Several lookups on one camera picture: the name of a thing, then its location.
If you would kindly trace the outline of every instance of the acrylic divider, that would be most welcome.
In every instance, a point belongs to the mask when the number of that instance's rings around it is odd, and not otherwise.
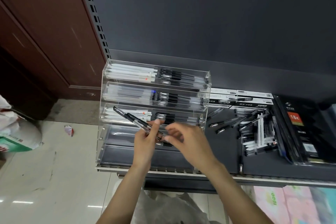
[[[208,71],[108,60],[102,77],[97,142],[97,164],[129,167],[134,134],[139,130],[117,114],[116,106],[143,121],[164,120],[160,131],[175,121],[205,129],[211,90]],[[156,145],[153,168],[193,167],[172,145]]]

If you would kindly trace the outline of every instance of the hand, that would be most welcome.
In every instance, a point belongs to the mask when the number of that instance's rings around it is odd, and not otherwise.
[[[175,122],[166,126],[166,130],[174,136],[166,136],[165,140],[174,145],[185,159],[202,173],[218,163],[207,138],[198,126]]]
[[[142,129],[135,134],[132,166],[141,168],[146,173],[149,171],[155,149],[156,134],[159,131],[160,124],[163,122],[163,120],[159,119],[149,121],[148,124],[152,126],[149,134]]]

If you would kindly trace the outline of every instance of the forearm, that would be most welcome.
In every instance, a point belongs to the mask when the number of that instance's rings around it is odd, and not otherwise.
[[[146,173],[144,168],[130,167],[97,224],[131,222]]]
[[[222,163],[216,162],[205,175],[215,187],[234,224],[273,223],[233,180]]]

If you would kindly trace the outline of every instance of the right hand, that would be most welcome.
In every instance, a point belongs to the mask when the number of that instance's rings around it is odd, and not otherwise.
[[[166,126],[166,130],[170,134],[182,134],[181,138],[183,140],[173,136],[166,136],[165,140],[174,145],[185,159],[202,173],[218,162],[212,153],[207,138],[198,126],[175,122]]]

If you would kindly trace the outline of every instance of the red label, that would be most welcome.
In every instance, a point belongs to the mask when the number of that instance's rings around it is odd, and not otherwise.
[[[287,112],[287,113],[293,125],[304,126],[298,113],[296,112]]]

